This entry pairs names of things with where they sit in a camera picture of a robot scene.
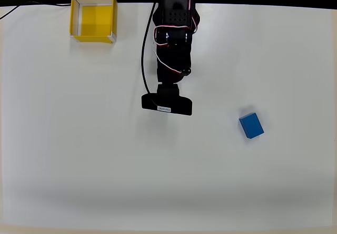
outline black wire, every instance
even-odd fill
[[[28,5],[30,3],[33,3],[33,5],[52,5],[52,6],[71,6],[71,4],[45,4],[45,3],[39,3],[39,2],[32,2],[32,1],[28,1],[24,4],[20,4],[20,5],[17,5],[15,6],[13,9],[11,9],[9,12],[7,12],[5,15],[3,15],[2,17],[0,17],[0,20],[3,19],[4,17],[6,17],[8,14],[10,14],[12,11],[18,9],[20,6],[23,6],[23,5]]]
[[[150,17],[148,18],[147,27],[146,27],[146,31],[145,31],[145,35],[144,35],[144,40],[143,40],[142,58],[141,58],[143,81],[144,81],[144,85],[145,85],[145,88],[146,88],[146,91],[147,91],[148,94],[150,94],[150,91],[148,89],[146,79],[145,79],[145,74],[144,74],[144,49],[145,49],[145,42],[146,42],[146,38],[147,38],[148,29],[150,27],[151,18],[152,18],[155,6],[156,6],[156,3],[153,3],[152,10],[151,10],[151,13],[150,13]]]

